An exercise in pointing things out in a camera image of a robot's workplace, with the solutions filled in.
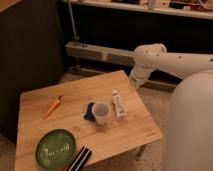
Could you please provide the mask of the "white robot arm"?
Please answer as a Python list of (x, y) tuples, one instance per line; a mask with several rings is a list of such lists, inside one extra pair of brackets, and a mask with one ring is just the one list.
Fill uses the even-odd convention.
[(136, 88), (155, 70), (181, 79), (169, 102), (162, 171), (213, 171), (213, 54), (171, 53), (155, 43), (136, 47), (133, 59)]

